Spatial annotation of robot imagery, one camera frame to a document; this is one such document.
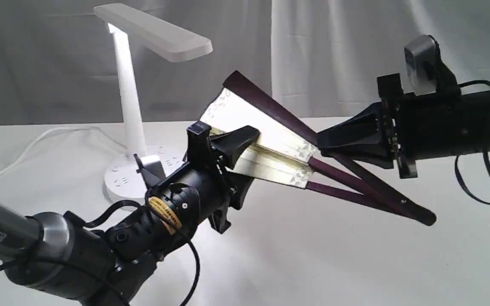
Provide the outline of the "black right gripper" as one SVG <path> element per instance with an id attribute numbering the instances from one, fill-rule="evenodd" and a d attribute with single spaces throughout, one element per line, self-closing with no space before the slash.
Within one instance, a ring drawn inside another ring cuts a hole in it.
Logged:
<path id="1" fill-rule="evenodd" d="M 405 178 L 414 178 L 416 161 L 490 152 L 490 90 L 417 96 L 403 92 L 399 74 L 380 76 L 376 83 L 380 102 L 317 133 L 321 155 L 382 169 L 401 162 L 411 171 Z"/>

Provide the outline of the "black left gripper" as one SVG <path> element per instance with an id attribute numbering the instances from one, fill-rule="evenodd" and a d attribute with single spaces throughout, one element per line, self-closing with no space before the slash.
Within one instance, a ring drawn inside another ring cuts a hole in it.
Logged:
<path id="1" fill-rule="evenodd" d="M 223 234 L 231 227 L 228 209 L 240 210 L 255 178 L 233 173 L 237 161 L 260 137 L 260 131 L 243 126 L 212 134 L 211 126 L 198 121 L 187 128 L 184 163 L 145 193 L 145 211 L 169 235 L 192 235 L 208 220 Z"/>

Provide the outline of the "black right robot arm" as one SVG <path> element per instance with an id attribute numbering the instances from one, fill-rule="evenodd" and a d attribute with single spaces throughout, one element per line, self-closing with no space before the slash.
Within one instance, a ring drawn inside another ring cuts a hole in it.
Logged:
<path id="1" fill-rule="evenodd" d="M 317 134 L 324 156 L 392 169 L 416 178 L 416 161 L 480 153 L 490 123 L 490 91 L 404 93 L 399 74 L 377 78 L 380 101 Z M 490 151 L 490 139 L 487 143 Z"/>

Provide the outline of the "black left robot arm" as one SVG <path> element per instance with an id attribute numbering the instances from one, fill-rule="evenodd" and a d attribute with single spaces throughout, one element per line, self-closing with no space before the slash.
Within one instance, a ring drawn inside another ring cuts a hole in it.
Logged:
<path id="1" fill-rule="evenodd" d="M 233 173 L 241 155 L 260 138 L 249 125 L 211 134 L 198 121 L 187 128 L 184 163 L 164 176 L 161 165 L 134 154 L 132 170 L 146 186 L 143 202 L 119 200 L 93 221 L 71 211 L 25 216 L 0 204 L 0 271 L 19 286 L 82 306 L 128 306 L 157 264 L 187 245 L 199 282 L 200 257 L 192 238 L 208 220 L 223 234 L 230 207 L 241 209 L 253 178 Z"/>

